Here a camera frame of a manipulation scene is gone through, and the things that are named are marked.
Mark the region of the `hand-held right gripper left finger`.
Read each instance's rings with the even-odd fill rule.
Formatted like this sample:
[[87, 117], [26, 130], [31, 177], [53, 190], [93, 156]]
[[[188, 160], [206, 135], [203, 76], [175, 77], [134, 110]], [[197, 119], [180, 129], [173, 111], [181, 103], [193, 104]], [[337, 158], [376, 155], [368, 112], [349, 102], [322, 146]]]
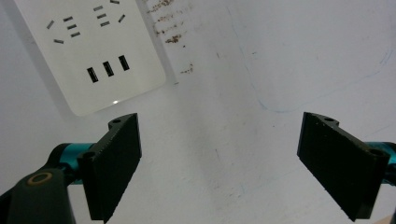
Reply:
[[47, 166], [65, 174], [66, 183], [83, 186], [90, 217], [113, 216], [142, 157], [138, 115], [111, 120], [96, 143], [63, 143], [49, 154]]

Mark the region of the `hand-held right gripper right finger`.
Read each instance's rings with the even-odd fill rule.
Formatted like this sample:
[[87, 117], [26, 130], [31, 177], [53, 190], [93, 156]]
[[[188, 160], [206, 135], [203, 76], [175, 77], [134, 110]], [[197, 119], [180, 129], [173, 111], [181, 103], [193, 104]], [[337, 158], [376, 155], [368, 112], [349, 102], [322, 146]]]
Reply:
[[371, 217], [381, 185], [396, 187], [396, 143], [362, 142], [320, 114], [303, 114], [297, 156], [353, 221]]

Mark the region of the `white power strip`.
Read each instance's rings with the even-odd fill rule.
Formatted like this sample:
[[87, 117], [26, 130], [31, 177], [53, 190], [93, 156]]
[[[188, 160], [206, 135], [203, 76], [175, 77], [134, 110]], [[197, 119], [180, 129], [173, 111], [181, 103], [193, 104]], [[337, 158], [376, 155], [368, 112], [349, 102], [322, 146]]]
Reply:
[[165, 82], [142, 0], [14, 2], [74, 114], [91, 114]]

